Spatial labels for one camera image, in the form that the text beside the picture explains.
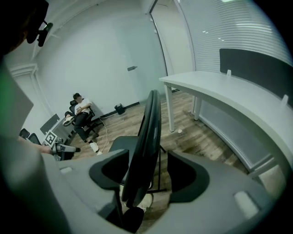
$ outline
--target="chair backrest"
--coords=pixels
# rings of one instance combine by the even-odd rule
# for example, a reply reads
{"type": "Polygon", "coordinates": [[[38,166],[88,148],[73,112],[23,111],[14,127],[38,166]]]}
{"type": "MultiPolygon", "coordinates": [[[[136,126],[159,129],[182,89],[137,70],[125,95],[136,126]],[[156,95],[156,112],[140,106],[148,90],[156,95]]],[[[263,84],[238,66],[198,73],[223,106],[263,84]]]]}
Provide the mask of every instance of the chair backrest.
{"type": "Polygon", "coordinates": [[[157,90],[153,90],[146,102],[138,142],[123,188],[122,201],[127,201],[128,207],[137,206],[147,193],[157,165],[160,138],[160,96],[157,90]]]}
{"type": "Polygon", "coordinates": [[[75,100],[70,101],[70,107],[69,110],[75,115],[74,108],[77,105],[77,102],[75,100]]]}
{"type": "Polygon", "coordinates": [[[23,128],[19,133],[19,136],[24,139],[28,138],[29,135],[30,135],[29,131],[27,131],[25,128],[23,128]]]}
{"type": "Polygon", "coordinates": [[[38,137],[37,137],[37,135],[36,135],[35,133],[32,133],[32,134],[28,137],[28,139],[29,139],[31,142],[35,143],[35,144],[39,144],[39,145],[41,145],[41,143],[40,143],[40,141],[38,140],[38,137]]]}

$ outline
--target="power cord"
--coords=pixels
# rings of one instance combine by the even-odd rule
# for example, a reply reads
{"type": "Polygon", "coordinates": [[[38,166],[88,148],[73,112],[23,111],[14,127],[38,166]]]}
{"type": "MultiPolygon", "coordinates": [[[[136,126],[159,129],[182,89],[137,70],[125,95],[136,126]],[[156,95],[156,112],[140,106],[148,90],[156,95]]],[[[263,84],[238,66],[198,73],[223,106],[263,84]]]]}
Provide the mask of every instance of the power cord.
{"type": "Polygon", "coordinates": [[[106,117],[99,117],[100,119],[105,119],[105,118],[108,118],[108,117],[111,117],[111,116],[113,116],[113,115],[109,115],[109,116],[106,116],[106,117]]]}
{"type": "Polygon", "coordinates": [[[106,129],[106,143],[105,143],[103,149],[100,151],[101,153],[103,152],[103,150],[104,150],[104,148],[105,148],[105,146],[106,146],[106,144],[107,144],[107,142],[108,142],[108,131],[107,131],[107,128],[106,128],[105,123],[104,123],[103,121],[102,121],[102,123],[103,123],[103,125],[105,126],[105,129],[106,129]]]}

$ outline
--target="desk leg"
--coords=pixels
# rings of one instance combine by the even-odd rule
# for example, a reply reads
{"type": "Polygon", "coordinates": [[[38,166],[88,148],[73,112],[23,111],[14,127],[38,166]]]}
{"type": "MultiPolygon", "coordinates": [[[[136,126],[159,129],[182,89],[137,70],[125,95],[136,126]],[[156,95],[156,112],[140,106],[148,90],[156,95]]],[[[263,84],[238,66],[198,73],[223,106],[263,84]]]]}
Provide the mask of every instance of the desk leg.
{"type": "Polygon", "coordinates": [[[195,97],[194,102],[194,119],[198,120],[201,112],[201,98],[195,97]]]}
{"type": "Polygon", "coordinates": [[[195,96],[192,96],[192,103],[191,103],[191,114],[194,115],[194,107],[195,107],[195,96]]]}
{"type": "Polygon", "coordinates": [[[167,98],[169,128],[170,128],[170,132],[174,132],[174,113],[173,113],[172,88],[171,88],[171,84],[169,84],[169,83],[164,83],[164,85],[165,85],[165,92],[166,92],[166,98],[167,98]]]}

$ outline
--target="laminate floor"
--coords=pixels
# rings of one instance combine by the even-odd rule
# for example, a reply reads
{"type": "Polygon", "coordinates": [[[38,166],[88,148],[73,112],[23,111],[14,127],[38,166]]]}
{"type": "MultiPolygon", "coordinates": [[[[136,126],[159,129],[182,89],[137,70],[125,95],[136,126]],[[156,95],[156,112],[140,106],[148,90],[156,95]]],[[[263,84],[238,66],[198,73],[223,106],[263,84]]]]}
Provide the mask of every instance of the laminate floor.
{"type": "MultiPolygon", "coordinates": [[[[166,99],[161,97],[161,145],[167,151],[178,150],[189,154],[196,154],[197,156],[207,157],[211,160],[234,166],[244,173],[247,173],[246,168],[232,150],[203,122],[194,120],[190,114],[191,102],[191,95],[181,91],[173,93],[175,131],[171,133],[169,131],[166,99]]],[[[138,134],[144,108],[145,105],[137,105],[127,109],[122,115],[116,114],[103,119],[107,127],[108,138],[104,125],[99,125],[96,128],[99,137],[94,139],[99,145],[100,150],[103,150],[103,153],[109,151],[112,142],[118,136],[134,136],[138,134]]],[[[89,144],[84,143],[78,135],[74,137],[71,145],[81,148],[81,152],[75,153],[73,157],[74,160],[96,156],[96,153],[91,150],[89,144]]],[[[137,233],[146,231],[168,208],[168,200],[171,193],[171,180],[167,172],[167,154],[162,152],[161,157],[161,188],[167,188],[167,192],[153,194],[152,206],[146,211],[142,225],[137,233]]],[[[157,188],[157,175],[158,164],[155,171],[153,189],[157,188]]]]}

